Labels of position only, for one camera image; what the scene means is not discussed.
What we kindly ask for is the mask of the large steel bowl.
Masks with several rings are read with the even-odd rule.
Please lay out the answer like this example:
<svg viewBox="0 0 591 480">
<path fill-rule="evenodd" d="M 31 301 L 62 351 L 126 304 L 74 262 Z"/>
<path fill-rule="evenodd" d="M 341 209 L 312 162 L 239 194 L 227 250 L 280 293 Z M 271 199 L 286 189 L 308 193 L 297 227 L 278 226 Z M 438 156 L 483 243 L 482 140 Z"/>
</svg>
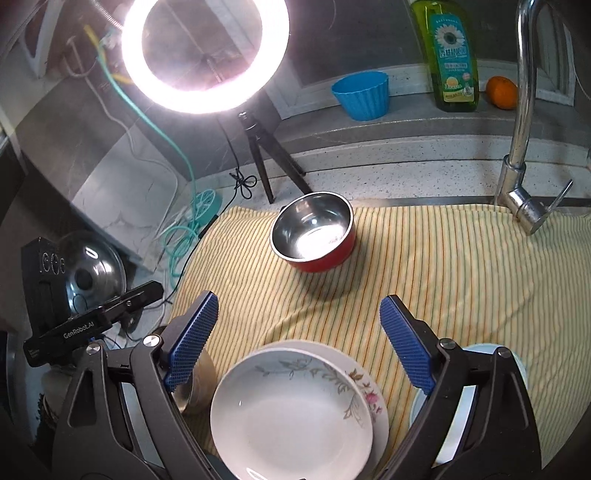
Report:
<svg viewBox="0 0 591 480">
<path fill-rule="evenodd" d="M 184 415 L 195 415 L 209 404 L 217 386 L 217 375 L 206 350 L 200 353 L 189 379 L 175 387 L 172 398 Z"/>
</svg>

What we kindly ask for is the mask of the pink floral white plate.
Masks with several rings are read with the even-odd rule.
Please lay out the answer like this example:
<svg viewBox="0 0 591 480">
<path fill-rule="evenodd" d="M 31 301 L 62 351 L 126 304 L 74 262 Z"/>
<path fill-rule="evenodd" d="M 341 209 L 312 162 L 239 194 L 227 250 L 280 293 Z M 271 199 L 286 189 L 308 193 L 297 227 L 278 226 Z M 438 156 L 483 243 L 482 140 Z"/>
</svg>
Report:
<svg viewBox="0 0 591 480">
<path fill-rule="evenodd" d="M 386 451 L 390 433 L 388 409 L 378 384 L 370 376 L 369 372 L 356 360 L 353 360 L 352 357 L 342 353 L 341 350 L 320 342 L 290 339 L 264 345 L 260 347 L 260 350 L 280 347 L 304 350 L 321 356 L 344 371 L 360 388 L 363 398 L 365 398 L 370 409 L 370 416 L 372 416 L 374 439 L 369 461 L 358 478 L 371 479 Z"/>
</svg>

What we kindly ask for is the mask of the steel pot lid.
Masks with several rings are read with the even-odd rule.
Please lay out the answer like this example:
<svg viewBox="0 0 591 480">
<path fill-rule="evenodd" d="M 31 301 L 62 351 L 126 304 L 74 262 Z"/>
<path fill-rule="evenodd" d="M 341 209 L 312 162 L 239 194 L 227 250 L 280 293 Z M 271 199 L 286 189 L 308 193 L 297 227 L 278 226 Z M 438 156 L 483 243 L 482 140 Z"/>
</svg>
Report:
<svg viewBox="0 0 591 480">
<path fill-rule="evenodd" d="M 72 315 L 83 314 L 126 291 L 121 257 L 100 235 L 72 232 L 59 240 L 57 249 L 65 260 L 66 294 Z"/>
</svg>

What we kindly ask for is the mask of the striped yellow towel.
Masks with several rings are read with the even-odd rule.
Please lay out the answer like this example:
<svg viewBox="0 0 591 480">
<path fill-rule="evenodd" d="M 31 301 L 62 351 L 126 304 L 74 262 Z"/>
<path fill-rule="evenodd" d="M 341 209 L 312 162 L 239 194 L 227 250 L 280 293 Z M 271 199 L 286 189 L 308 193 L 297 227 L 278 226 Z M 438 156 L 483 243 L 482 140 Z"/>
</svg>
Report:
<svg viewBox="0 0 591 480">
<path fill-rule="evenodd" d="M 201 240 L 173 300 L 218 299 L 206 348 L 218 374 L 274 341 L 304 339 L 353 357 L 378 384 L 388 454 L 410 426 L 415 389 L 381 328 L 383 298 L 462 346 L 501 344 L 524 363 L 542 459 L 565 445 L 590 403 L 590 219 L 555 213 L 523 233 L 488 205 L 360 208 L 337 268 L 298 271 L 273 253 L 273 213 L 235 207 Z"/>
</svg>

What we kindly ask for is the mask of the teal round power strip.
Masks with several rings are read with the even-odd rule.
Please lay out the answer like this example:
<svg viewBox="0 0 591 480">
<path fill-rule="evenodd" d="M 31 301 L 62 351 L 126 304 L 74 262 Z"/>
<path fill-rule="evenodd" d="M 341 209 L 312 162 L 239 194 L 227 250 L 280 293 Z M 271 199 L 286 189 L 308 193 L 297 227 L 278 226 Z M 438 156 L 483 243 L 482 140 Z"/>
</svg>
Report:
<svg viewBox="0 0 591 480">
<path fill-rule="evenodd" d="M 221 209 L 221 200 L 221 195 L 212 189 L 197 193 L 191 206 L 192 220 L 200 225 L 207 224 Z"/>
</svg>

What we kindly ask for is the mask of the grey leaf white plate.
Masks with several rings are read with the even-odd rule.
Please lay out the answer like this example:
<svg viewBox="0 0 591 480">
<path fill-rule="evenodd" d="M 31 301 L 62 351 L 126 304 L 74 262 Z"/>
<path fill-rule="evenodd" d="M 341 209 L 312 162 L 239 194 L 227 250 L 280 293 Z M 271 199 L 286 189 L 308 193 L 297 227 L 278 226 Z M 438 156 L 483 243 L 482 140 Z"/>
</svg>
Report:
<svg viewBox="0 0 591 480">
<path fill-rule="evenodd" d="M 369 463 L 374 427 L 363 393 L 317 354 L 266 348 L 218 383 L 211 437 L 238 479 L 356 479 Z"/>
</svg>

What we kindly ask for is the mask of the chrome faucet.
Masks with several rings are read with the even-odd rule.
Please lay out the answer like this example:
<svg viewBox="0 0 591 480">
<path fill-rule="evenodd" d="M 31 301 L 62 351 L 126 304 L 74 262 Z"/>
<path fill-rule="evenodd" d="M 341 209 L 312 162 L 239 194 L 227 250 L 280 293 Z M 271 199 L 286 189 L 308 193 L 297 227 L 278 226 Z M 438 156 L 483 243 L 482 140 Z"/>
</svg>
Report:
<svg viewBox="0 0 591 480">
<path fill-rule="evenodd" d="M 495 204 L 507 207 L 528 236 L 535 234 L 573 186 L 570 179 L 549 206 L 523 186 L 537 88 L 534 40 L 543 1 L 520 1 L 517 8 L 518 103 L 509 153 L 504 157 Z"/>
</svg>

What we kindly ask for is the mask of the red steel bowl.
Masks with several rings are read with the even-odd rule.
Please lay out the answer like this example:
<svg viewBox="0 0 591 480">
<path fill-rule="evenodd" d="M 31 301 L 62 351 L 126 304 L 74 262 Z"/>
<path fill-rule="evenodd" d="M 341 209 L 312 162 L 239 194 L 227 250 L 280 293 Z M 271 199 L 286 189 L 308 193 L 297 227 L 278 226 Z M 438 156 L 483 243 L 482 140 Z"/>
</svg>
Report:
<svg viewBox="0 0 591 480">
<path fill-rule="evenodd" d="M 322 273 L 349 258 L 356 243 L 353 207 L 334 192 L 312 192 L 284 206 L 270 228 L 270 248 L 304 273 Z"/>
</svg>

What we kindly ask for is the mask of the black tripod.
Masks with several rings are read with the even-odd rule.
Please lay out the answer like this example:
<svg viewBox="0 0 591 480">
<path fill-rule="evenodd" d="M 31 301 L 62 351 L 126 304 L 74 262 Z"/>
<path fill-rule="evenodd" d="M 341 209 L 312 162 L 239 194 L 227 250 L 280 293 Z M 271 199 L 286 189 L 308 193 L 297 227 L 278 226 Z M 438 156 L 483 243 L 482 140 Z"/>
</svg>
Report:
<svg viewBox="0 0 591 480">
<path fill-rule="evenodd" d="M 287 152 L 280 145 L 280 142 L 276 140 L 263 124 L 256 119 L 256 116 L 247 110 L 238 113 L 238 120 L 242 124 L 245 135 L 249 140 L 249 150 L 252 154 L 254 165 L 256 165 L 257 173 L 259 174 L 260 181 L 263 183 L 263 190 L 266 193 L 266 198 L 270 204 L 274 202 L 273 190 L 270 186 L 270 178 L 267 175 L 266 167 L 264 166 L 263 156 L 260 150 L 266 152 L 267 155 L 276 162 L 276 165 L 283 170 L 283 173 L 290 178 L 291 182 L 297 186 L 298 190 L 304 195 L 312 192 L 310 185 L 304 180 L 304 169 L 297 164 L 296 160 L 291 157 L 290 153 Z"/>
</svg>

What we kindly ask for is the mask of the orange fruit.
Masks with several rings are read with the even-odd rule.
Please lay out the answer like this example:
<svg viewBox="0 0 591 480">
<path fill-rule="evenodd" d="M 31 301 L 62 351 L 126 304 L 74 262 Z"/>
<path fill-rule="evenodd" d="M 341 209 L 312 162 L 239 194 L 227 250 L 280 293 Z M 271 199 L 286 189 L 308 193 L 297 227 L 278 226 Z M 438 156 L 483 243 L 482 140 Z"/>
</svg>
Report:
<svg viewBox="0 0 591 480">
<path fill-rule="evenodd" d="M 519 93 L 515 83 L 503 76 L 493 76 L 486 84 L 489 102 L 502 110 L 514 110 L 518 105 Z"/>
</svg>

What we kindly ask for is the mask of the blue ribbed cup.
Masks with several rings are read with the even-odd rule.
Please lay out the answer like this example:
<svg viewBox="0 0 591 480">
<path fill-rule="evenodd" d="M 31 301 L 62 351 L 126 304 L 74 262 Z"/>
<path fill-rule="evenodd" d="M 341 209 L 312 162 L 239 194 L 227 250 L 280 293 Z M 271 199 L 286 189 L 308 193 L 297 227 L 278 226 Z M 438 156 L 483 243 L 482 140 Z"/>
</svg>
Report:
<svg viewBox="0 0 591 480">
<path fill-rule="evenodd" d="M 389 75 L 385 72 L 365 71 L 348 75 L 333 83 L 331 91 L 353 120 L 372 121 L 389 111 Z"/>
</svg>

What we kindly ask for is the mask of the green dish soap bottle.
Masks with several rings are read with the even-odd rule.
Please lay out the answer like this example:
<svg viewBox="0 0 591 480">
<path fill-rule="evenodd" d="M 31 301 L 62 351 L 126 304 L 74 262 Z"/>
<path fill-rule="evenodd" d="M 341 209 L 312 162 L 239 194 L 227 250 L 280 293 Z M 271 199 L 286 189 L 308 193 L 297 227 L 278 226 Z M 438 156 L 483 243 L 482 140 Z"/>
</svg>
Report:
<svg viewBox="0 0 591 480">
<path fill-rule="evenodd" d="M 436 105 L 446 112 L 475 111 L 479 75 L 466 11 L 456 1 L 413 1 L 410 8 Z"/>
</svg>

